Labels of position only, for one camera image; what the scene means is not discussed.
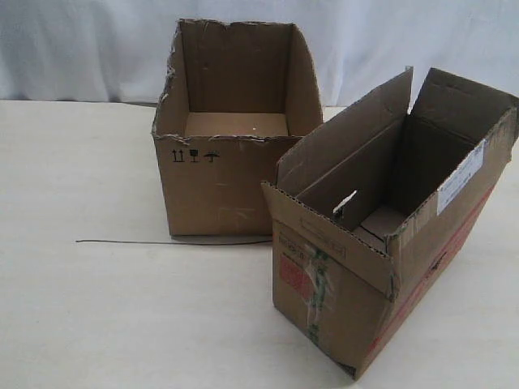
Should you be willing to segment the narrow cardboard box with flaps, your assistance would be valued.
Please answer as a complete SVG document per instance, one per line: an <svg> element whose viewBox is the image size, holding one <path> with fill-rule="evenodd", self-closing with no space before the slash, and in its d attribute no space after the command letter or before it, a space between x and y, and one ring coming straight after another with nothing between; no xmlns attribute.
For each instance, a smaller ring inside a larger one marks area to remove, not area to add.
<svg viewBox="0 0 519 389"><path fill-rule="evenodd" d="M518 99L407 69L296 143L262 189L274 306L360 377L463 247L518 137Z"/></svg>

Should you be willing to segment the large open cardboard box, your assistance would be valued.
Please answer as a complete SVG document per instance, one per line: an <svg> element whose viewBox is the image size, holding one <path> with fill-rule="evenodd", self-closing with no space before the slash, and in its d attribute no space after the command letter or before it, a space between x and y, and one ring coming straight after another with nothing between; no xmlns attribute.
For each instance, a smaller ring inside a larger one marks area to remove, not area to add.
<svg viewBox="0 0 519 389"><path fill-rule="evenodd" d="M152 123L169 233L269 235L261 184L322 121L297 25L180 19Z"/></svg>

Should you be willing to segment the thin black line marker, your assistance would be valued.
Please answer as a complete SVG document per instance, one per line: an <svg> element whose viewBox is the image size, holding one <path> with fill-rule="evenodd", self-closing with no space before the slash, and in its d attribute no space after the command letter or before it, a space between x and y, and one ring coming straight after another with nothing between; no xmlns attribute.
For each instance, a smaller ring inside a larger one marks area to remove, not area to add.
<svg viewBox="0 0 519 389"><path fill-rule="evenodd" d="M251 242L152 242L152 241L117 241L100 239L81 239L75 243L106 243L127 245L176 245L176 246L249 246L271 243L272 240L257 240Z"/></svg>

